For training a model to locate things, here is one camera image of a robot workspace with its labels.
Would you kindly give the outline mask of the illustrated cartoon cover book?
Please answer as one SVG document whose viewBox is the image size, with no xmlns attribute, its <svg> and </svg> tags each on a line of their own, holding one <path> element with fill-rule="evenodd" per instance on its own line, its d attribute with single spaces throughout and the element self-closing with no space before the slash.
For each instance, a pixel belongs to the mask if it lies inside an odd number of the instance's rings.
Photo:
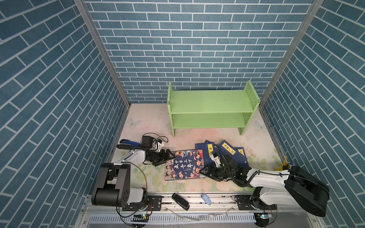
<svg viewBox="0 0 365 228">
<path fill-rule="evenodd" d="M 166 162 L 165 180 L 187 180 L 205 178 L 200 174 L 204 168 L 202 150 L 185 150 L 174 152 L 175 158 Z"/>
</svg>

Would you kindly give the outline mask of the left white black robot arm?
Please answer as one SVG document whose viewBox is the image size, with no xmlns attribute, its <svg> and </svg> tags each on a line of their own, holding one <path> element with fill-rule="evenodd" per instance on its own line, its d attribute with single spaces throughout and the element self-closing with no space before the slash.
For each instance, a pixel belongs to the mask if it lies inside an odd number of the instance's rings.
<svg viewBox="0 0 365 228">
<path fill-rule="evenodd" d="M 114 163 L 104 163 L 100 166 L 96 183 L 92 192 L 91 203 L 94 206 L 109 206 L 141 210 L 148 206 L 147 187 L 131 186 L 131 172 L 145 161 L 159 166 L 175 158 L 169 150 L 159 152 L 136 148 Z"/>
</svg>

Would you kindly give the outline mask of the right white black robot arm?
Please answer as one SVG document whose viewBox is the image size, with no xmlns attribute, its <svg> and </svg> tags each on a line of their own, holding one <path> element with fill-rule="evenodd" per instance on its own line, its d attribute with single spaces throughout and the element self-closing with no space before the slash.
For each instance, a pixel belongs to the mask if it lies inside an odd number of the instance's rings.
<svg viewBox="0 0 365 228">
<path fill-rule="evenodd" d="M 224 163 L 219 168 L 210 164 L 200 174 L 214 181 L 232 181 L 242 188 L 254 188 L 249 202 L 256 210 L 290 205 L 317 217 L 324 217 L 327 212 L 329 187 L 298 166 L 284 171 L 260 171 L 251 167 L 233 168 Z"/>
</svg>

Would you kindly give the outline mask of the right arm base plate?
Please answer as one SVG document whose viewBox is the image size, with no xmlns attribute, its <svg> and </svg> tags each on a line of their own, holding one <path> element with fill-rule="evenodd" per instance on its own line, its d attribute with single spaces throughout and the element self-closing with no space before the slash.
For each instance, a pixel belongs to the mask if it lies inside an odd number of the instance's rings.
<svg viewBox="0 0 365 228">
<path fill-rule="evenodd" d="M 253 195 L 236 195 L 233 199 L 237 203 L 238 209 L 240 211 L 273 211 L 277 209 L 276 204 L 267 205 L 260 198 Z"/>
</svg>

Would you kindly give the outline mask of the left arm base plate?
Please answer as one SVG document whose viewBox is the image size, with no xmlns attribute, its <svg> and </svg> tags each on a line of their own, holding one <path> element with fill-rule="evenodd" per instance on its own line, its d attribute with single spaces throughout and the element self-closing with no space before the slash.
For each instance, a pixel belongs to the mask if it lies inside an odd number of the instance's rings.
<svg viewBox="0 0 365 228">
<path fill-rule="evenodd" d="M 123 208 L 122 211 L 145 211 L 148 209 L 149 211 L 160 211 L 162 206 L 161 195 L 151 195 L 148 197 L 144 197 L 141 202 L 136 203 L 128 203 Z"/>
</svg>

